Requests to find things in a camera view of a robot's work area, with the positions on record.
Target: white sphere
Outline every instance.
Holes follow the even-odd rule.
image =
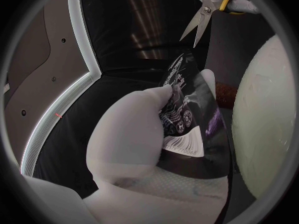
[[[295,106],[291,65],[275,35],[251,61],[233,110],[237,163],[256,198],[269,187],[285,158],[293,134]]]

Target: white led light strip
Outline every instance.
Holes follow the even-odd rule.
[[[81,77],[64,91],[47,109],[35,126],[23,153],[21,161],[21,174],[32,177],[39,153],[55,125],[71,105],[101,77],[96,56],[89,40],[85,26],[81,0],[68,0],[69,13],[73,31],[82,57],[89,73]]]

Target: black fabric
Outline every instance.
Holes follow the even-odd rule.
[[[188,23],[201,7],[199,0],[82,0],[89,36],[103,72],[165,69],[171,60],[192,48],[196,29],[181,42]],[[195,49],[204,68],[211,23]]]
[[[75,190],[85,198],[98,188],[86,165],[89,138],[105,111],[121,97],[153,83],[102,77],[64,114],[45,142],[33,176]]]

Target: scissors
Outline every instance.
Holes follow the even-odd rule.
[[[229,12],[226,8],[227,4],[230,2],[230,0],[223,0],[223,1],[214,1],[214,0],[202,0],[202,6],[198,10],[198,12],[195,14],[189,25],[187,26],[186,30],[184,31],[180,41],[189,34],[195,27],[197,27],[196,37],[194,46],[197,45],[200,38],[202,37],[210,19],[212,16],[212,13],[215,10],[225,11]],[[244,14],[244,12],[229,12],[231,14]]]

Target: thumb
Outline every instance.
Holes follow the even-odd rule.
[[[159,111],[162,109],[169,99],[172,96],[172,87],[171,85],[165,85],[163,87],[156,87],[144,90],[143,92],[148,93],[151,97],[155,100],[155,106],[157,107],[157,110]]]

